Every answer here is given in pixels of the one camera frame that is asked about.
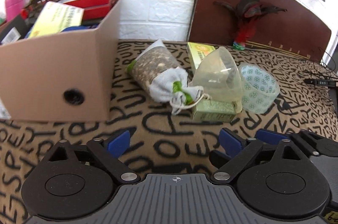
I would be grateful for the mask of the clear plastic funnel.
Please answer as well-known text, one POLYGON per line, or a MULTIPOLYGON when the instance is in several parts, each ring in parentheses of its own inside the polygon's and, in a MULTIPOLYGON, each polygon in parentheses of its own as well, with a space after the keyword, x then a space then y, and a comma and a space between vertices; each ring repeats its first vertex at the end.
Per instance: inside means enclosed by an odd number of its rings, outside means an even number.
POLYGON ((212 100, 232 103, 236 113, 242 112, 242 79, 228 49, 190 42, 187 51, 192 69, 190 86, 201 86, 212 100))

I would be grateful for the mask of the grain-filled drawstring pouch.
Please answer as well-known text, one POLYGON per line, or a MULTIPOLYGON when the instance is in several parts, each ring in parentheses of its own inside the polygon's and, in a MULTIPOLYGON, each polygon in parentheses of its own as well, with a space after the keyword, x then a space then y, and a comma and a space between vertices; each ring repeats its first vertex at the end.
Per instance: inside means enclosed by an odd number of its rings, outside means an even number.
POLYGON ((210 99, 202 86, 190 86, 187 71, 162 40, 153 42, 127 67, 129 74, 158 103, 169 104, 171 114, 195 107, 210 99))

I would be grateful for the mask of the blue tape roll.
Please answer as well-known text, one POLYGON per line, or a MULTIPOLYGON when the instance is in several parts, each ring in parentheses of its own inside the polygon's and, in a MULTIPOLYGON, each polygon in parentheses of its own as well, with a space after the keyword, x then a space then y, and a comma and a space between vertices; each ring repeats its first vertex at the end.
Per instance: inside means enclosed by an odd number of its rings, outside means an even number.
POLYGON ((71 26, 71 27, 67 27, 67 28, 63 29, 62 32, 80 31, 80 30, 87 30, 87 29, 96 29, 97 27, 98 27, 98 24, 71 26))

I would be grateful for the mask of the letter-patterned beige mat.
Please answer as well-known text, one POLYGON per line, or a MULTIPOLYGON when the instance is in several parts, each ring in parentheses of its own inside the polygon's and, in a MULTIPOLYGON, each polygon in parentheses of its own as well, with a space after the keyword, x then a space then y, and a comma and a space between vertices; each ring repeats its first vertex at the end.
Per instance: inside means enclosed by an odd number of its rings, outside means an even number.
MULTIPOLYGON (((148 42, 125 41, 117 47, 110 119, 106 122, 32 123, 1 121, 1 222, 23 223, 28 213, 21 200, 24 180, 52 146, 66 139, 78 145, 93 138, 108 138, 127 130, 131 146, 122 161, 139 174, 150 172, 205 172, 214 168, 211 150, 219 149, 220 122, 197 123, 190 111, 171 115, 171 108, 155 103, 131 77, 127 65, 148 42)), ((243 111, 228 128, 243 138, 264 128, 281 133, 313 131, 337 139, 337 116, 328 90, 309 86, 304 79, 327 70, 311 61, 300 60, 264 49, 232 51, 237 64, 257 65, 273 75, 280 87, 277 99, 266 113, 243 111)))

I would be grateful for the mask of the patterned clear tape roll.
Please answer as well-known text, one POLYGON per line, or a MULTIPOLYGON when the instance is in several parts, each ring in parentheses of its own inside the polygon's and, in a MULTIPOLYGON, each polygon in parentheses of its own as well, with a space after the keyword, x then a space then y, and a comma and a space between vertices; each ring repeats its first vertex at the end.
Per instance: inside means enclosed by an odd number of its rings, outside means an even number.
POLYGON ((265 69, 253 64, 242 63, 238 70, 244 86, 243 109, 256 114, 266 113, 279 95, 277 80, 265 69))

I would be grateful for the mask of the green cardboard box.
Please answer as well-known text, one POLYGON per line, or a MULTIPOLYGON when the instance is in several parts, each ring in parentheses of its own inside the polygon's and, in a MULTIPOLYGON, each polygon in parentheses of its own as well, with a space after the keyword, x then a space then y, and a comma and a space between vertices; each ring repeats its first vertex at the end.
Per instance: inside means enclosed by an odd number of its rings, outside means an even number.
POLYGON ((210 97, 192 108, 197 122, 229 123, 241 107, 243 90, 240 74, 231 53, 223 46, 188 42, 187 51, 193 73, 190 86, 201 86, 210 97))

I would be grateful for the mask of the brown cardboard box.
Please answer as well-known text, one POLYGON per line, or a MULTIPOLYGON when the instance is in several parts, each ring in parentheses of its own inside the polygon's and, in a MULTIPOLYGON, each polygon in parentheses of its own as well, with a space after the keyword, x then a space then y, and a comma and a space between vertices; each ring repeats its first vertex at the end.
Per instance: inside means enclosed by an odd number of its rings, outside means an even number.
POLYGON ((109 118, 119 41, 115 5, 94 29, 1 46, 1 119, 98 122, 109 118))

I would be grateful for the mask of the dark red wooden board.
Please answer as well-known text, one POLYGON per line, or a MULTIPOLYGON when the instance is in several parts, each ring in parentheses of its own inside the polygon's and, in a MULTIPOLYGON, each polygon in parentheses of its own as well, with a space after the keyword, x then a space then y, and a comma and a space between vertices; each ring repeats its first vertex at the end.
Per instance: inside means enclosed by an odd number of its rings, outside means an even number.
POLYGON ((194 0, 187 39, 320 61, 331 30, 296 0, 194 0))

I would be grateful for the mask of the red feather shuttlecock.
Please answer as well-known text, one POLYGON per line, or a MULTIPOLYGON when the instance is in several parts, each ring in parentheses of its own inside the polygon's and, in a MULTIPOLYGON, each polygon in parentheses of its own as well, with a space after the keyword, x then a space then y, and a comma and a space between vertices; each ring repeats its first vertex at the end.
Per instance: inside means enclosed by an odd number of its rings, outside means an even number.
POLYGON ((243 51, 247 41, 256 34, 257 24, 262 18, 269 14, 288 11, 285 8, 263 3, 261 0, 240 0, 236 6, 225 1, 214 1, 213 4, 226 9, 232 17, 236 27, 233 48, 239 51, 243 51))

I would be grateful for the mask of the yellow-green medicine box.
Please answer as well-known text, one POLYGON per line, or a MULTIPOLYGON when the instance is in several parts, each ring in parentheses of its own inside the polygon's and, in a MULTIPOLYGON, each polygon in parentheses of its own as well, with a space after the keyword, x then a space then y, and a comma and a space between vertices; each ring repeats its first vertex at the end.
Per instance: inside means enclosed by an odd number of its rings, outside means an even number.
POLYGON ((45 4, 26 38, 53 35, 65 28, 80 26, 84 9, 49 1, 45 4))

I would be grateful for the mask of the red gift box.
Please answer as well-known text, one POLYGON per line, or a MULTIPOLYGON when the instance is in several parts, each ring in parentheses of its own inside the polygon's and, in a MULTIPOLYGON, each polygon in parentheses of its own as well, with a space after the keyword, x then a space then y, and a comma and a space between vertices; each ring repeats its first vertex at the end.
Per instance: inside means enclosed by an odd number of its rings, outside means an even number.
POLYGON ((61 3, 82 8, 83 21, 104 18, 117 0, 61 0, 61 3))

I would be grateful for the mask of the pink thermos bottle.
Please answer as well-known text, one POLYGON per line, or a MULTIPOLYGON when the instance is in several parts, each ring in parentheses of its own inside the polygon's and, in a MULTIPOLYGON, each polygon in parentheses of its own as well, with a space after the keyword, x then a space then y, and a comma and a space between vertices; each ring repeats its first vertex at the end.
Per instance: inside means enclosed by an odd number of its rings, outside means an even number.
POLYGON ((24 5, 24 0, 5 0, 6 21, 10 22, 19 15, 24 5))

